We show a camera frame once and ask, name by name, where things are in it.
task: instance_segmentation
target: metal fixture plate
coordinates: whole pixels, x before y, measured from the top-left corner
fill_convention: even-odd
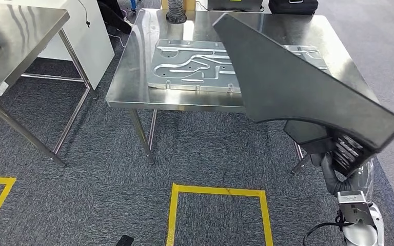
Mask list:
[[[361,220],[364,224],[374,225],[363,191],[340,191],[338,202],[347,222],[357,223]]]
[[[316,47],[284,47],[329,73]],[[241,92],[232,63],[221,42],[159,39],[148,81],[148,86],[158,89]]]

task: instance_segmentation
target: flexible duct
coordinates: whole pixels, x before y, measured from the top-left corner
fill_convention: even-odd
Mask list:
[[[172,24],[180,24],[186,21],[183,0],[168,0],[167,21]]]
[[[336,196],[339,191],[351,191],[350,179],[348,178],[343,182],[340,181],[336,177],[336,173],[331,165],[331,155],[327,153],[321,161],[321,168],[325,184],[327,185],[327,190],[330,194]]]

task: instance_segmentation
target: black bag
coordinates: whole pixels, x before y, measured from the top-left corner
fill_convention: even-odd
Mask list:
[[[317,0],[269,0],[268,7],[273,14],[313,15],[318,8]]]

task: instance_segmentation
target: table top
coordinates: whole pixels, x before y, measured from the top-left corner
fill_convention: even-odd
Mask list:
[[[106,101],[116,108],[245,112],[240,93],[148,87],[147,74],[160,38],[220,42],[212,24],[223,12],[187,11],[187,22],[166,22],[165,10],[142,9],[136,18]],[[324,16],[238,13],[236,17],[281,45],[315,46],[332,76],[377,101]]]
[[[0,4],[0,85],[12,86],[69,18],[63,9]]]

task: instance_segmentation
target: label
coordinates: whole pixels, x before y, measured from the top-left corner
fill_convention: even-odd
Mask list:
[[[8,84],[5,81],[2,81],[0,85],[0,96],[4,94],[4,92],[7,90]]]

